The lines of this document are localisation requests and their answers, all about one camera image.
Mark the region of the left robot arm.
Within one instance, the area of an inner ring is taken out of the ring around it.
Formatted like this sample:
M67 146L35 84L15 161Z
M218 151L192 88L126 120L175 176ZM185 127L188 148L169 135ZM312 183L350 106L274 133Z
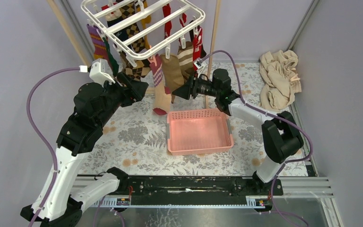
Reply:
M108 170L100 180L72 193L78 172L102 137L104 127L120 107L141 101L148 83L119 73L114 82L82 85L74 97L74 111L60 130L53 165L37 200L23 207L21 217L43 227L73 227L82 214L109 193L123 194L128 182L121 170Z

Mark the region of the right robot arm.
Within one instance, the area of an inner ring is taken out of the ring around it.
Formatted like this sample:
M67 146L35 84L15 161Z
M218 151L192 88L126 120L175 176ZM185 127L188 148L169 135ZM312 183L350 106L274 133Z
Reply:
M196 98L198 94L212 96L219 111L244 120L262 131L266 158L253 174L252 188L256 194L265 194L282 165L304 145L293 116L287 111L268 112L245 103L241 95L232 89L231 78L225 69L214 70L212 80L206 80L205 77L203 74L191 75L172 94L186 100Z

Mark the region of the beige purple striped sock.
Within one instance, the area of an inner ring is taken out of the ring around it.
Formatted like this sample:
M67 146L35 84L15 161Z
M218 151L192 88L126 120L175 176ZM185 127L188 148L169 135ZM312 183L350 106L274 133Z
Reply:
M162 69L162 60L158 54L148 58L150 62L150 68L153 73L154 82L154 106L153 111L159 116L163 116L169 113L171 104L170 89L165 86L164 72Z

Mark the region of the plain brown sock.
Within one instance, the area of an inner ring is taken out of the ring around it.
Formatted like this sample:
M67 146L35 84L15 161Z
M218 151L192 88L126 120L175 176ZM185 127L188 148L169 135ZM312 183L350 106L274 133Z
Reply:
M173 95L173 91L175 91L184 84L184 78L181 73L179 59L174 54L171 54L169 59L166 58L165 54L161 54L160 59L162 61L165 85L170 89L172 95L171 102L173 104L175 100L175 95Z

